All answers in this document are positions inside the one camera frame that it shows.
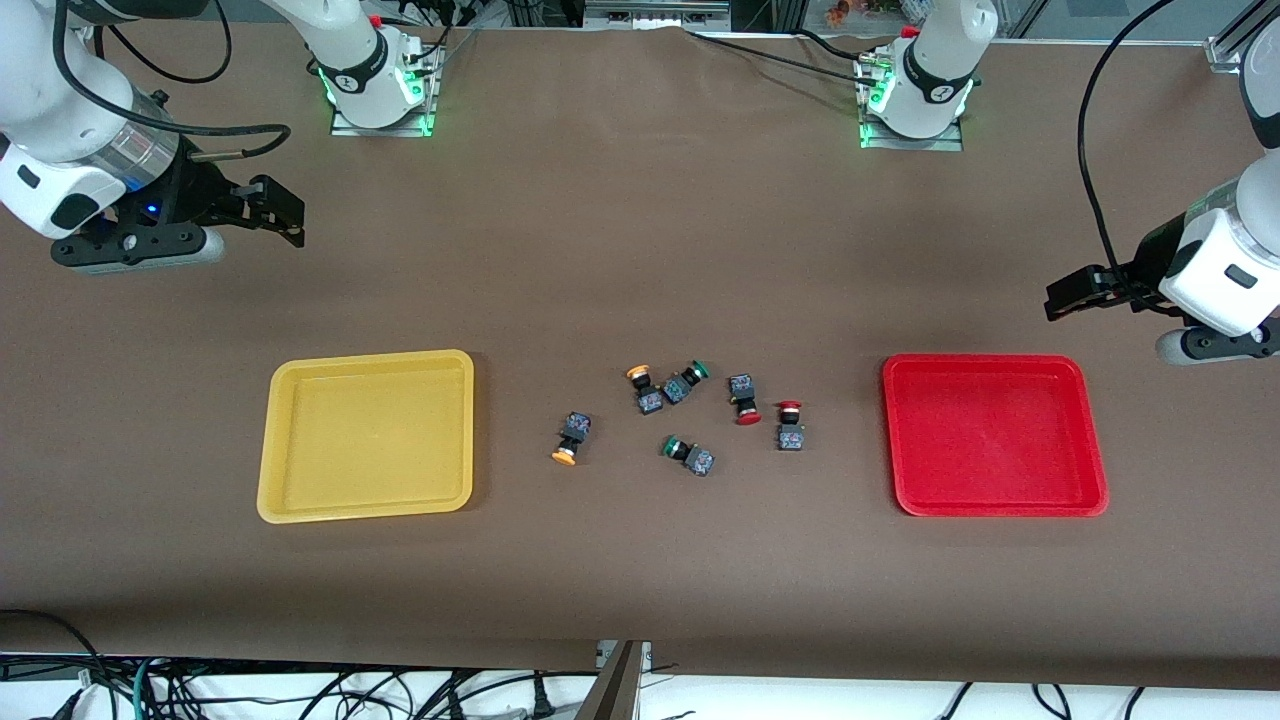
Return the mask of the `green push button switch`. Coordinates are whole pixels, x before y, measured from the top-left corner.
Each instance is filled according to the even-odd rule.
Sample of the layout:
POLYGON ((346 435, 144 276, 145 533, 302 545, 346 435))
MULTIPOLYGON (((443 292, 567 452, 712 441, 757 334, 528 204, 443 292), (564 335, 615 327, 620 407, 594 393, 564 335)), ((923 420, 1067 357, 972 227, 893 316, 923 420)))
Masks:
POLYGON ((676 405, 686 400, 692 389, 709 377, 708 368, 703 363, 692 360, 685 369, 668 378, 660 391, 669 404, 676 405))
POLYGON ((677 436, 669 436, 662 448, 664 456, 680 462, 695 477, 708 477, 716 457, 699 445, 689 443, 677 436))

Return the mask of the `red plastic tray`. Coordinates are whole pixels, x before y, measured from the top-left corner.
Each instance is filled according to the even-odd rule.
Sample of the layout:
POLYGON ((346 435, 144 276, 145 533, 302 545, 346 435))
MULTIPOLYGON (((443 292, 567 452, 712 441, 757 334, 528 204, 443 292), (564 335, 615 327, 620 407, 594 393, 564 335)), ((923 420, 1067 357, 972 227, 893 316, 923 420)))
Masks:
POLYGON ((1096 518, 1108 486, 1061 355, 899 354, 881 372, 893 493, 916 518, 1096 518))

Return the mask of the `aluminium corner bracket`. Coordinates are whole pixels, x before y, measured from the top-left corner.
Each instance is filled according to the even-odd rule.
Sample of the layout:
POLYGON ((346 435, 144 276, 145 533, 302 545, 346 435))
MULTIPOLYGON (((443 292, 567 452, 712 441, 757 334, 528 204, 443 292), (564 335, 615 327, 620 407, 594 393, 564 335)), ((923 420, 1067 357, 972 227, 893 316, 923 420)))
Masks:
POLYGON ((1236 74, 1254 33, 1215 35, 1203 41, 1210 70, 1216 74, 1236 74))

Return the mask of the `yellow push button switch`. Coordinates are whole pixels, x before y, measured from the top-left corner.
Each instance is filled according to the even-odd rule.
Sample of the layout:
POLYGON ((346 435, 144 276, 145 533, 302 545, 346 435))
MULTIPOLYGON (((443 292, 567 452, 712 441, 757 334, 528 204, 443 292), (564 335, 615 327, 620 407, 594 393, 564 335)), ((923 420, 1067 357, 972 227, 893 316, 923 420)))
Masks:
POLYGON ((561 465, 573 466, 591 429, 591 418, 584 413, 571 413, 559 432, 559 442, 550 457, 561 465))
POLYGON ((658 386, 652 379, 650 368, 645 364, 630 368, 625 373, 635 391, 636 405, 643 415, 660 411, 666 406, 666 398, 658 386))

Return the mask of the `black electronics box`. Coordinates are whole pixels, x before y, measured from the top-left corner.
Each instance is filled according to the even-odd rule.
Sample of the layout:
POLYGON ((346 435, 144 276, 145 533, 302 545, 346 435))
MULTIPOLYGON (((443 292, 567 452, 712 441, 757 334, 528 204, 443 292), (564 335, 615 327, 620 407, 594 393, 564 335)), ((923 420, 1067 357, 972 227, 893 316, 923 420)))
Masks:
POLYGON ((584 0, 585 29, 731 32, 730 0, 584 0))

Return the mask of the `yellow plastic tray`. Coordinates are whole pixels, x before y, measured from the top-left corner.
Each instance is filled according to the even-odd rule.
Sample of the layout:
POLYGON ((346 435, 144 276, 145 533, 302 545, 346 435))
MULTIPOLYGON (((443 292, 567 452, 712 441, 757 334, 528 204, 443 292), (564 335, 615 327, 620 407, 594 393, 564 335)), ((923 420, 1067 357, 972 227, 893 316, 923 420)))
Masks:
POLYGON ((474 492, 474 360, 456 348, 282 364, 259 516, 284 525, 462 509, 474 492))

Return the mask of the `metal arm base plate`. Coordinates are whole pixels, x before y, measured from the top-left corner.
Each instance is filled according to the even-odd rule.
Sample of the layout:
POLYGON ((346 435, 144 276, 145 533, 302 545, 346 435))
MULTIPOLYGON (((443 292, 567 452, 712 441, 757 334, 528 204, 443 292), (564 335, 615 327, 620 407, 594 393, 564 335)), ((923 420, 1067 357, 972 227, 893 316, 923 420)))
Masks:
POLYGON ((332 135, 365 137, 430 137, 436 120, 442 88, 442 68, 431 61, 387 70, 375 78, 365 94, 344 95, 326 88, 333 105, 332 135), (343 110, 356 111, 360 120, 384 120, 393 110, 402 114, 392 123, 360 126, 343 110))
POLYGON ((961 151, 960 117, 974 79, 923 90, 899 69, 899 59, 882 51, 863 53, 854 61, 855 77, 870 81, 858 90, 861 147, 961 151))

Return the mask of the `aluminium frame profile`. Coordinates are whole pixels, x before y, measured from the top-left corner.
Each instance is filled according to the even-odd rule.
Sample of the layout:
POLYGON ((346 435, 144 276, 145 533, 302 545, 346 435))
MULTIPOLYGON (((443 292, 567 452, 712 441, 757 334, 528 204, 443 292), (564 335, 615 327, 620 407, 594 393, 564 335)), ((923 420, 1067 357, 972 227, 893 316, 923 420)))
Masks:
POLYGON ((576 720, 636 720, 640 680, 652 670, 652 643, 600 641, 598 650, 604 665, 576 720))

